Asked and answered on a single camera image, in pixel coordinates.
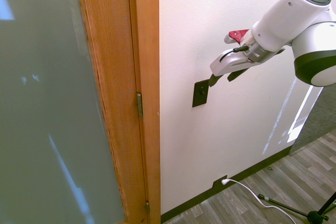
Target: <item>white wall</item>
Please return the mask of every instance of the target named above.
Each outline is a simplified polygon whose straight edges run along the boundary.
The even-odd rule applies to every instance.
[[[162,213],[294,143],[321,88],[295,78],[290,48],[231,83],[221,78],[192,108],[194,83],[233,47],[225,35],[274,1],[160,0]]]

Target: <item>tripod stand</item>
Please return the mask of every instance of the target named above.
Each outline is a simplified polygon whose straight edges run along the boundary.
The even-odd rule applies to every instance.
[[[273,200],[273,199],[270,199],[270,198],[268,198],[268,197],[265,197],[265,196],[262,195],[262,194],[259,194],[259,195],[258,195],[258,198],[259,198],[259,199],[262,199],[262,200],[264,200],[264,201],[268,201],[268,202],[270,202],[270,203],[272,203],[272,204],[278,205],[278,206],[280,206],[280,207],[286,208],[286,209],[288,209],[288,210],[290,210],[290,211],[296,212],[297,214],[300,214],[300,215],[302,215],[302,216],[305,216],[305,217],[308,219],[309,223],[311,223],[311,224],[321,224],[321,223],[323,222],[323,220],[328,221],[328,220],[329,220],[329,217],[328,217],[328,216],[325,216],[325,214],[326,214],[327,212],[329,212],[331,209],[333,209],[334,207],[336,207],[336,205],[335,205],[336,202],[334,202],[334,201],[336,200],[336,193],[334,193],[334,194],[327,200],[327,202],[321,207],[320,210],[318,210],[318,211],[311,211],[311,212],[309,212],[308,214],[306,214],[306,213],[304,213],[304,212],[301,212],[301,211],[299,211],[299,210],[296,210],[296,209],[294,209],[294,208],[291,208],[291,207],[289,207],[289,206],[287,206],[287,205],[284,205],[284,204],[282,204],[282,203],[280,203],[280,202],[277,202],[277,201],[275,201],[275,200]]]

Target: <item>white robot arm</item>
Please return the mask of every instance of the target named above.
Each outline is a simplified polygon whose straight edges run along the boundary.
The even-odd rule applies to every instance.
[[[291,46],[296,76],[310,85],[336,83],[336,15],[331,0],[277,0],[250,30],[231,31],[224,51],[210,65],[213,86],[226,73],[232,81],[248,68],[264,63]]]

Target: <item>black baseboard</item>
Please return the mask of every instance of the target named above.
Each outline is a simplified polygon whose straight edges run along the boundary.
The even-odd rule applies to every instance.
[[[278,152],[274,154],[273,156],[270,156],[269,158],[259,162],[258,164],[255,164],[254,166],[242,171],[241,173],[238,173],[237,175],[233,176],[231,179],[234,179],[236,181],[243,180],[252,174],[256,173],[257,171],[264,169],[265,167],[273,164],[274,162],[278,161],[279,159],[282,159],[283,157],[287,156],[290,152],[290,149],[292,146],[282,150],[281,152]],[[225,186],[222,185],[221,181],[222,179],[226,178],[226,176],[219,178],[218,180],[214,181],[212,188],[209,190],[197,195],[196,197],[188,200],[187,202],[173,208],[172,210],[164,213],[161,216],[161,223],[164,223],[171,218],[183,213],[184,211],[198,205],[199,203],[205,201],[206,199],[209,199],[211,196],[214,196],[215,194],[218,194],[220,191],[223,191],[224,189],[230,187],[233,185],[233,182],[227,183]]]

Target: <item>frosted glass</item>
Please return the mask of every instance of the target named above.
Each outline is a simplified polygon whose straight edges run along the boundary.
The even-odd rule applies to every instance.
[[[0,0],[0,224],[123,220],[78,0]]]

